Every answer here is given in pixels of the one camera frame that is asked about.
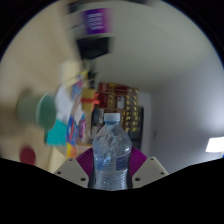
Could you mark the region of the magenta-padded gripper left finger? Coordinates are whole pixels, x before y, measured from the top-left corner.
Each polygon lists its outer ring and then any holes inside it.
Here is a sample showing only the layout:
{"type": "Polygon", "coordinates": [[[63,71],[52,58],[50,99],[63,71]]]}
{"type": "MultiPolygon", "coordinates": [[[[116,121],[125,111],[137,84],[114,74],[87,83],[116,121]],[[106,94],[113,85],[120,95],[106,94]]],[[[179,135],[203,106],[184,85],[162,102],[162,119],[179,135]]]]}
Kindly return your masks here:
{"type": "Polygon", "coordinates": [[[69,158],[60,165],[54,174],[80,187],[94,187],[93,150],[88,149],[77,158],[69,158]]]}

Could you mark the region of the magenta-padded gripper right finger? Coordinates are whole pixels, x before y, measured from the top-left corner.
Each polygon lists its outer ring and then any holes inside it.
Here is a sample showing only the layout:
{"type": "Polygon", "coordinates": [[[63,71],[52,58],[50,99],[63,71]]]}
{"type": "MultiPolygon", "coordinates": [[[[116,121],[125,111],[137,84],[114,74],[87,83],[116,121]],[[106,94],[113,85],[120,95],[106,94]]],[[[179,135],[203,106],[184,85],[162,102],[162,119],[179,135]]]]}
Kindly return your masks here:
{"type": "Polygon", "coordinates": [[[127,187],[144,187],[168,175],[156,157],[146,157],[137,148],[132,148],[127,174],[127,187]]]}

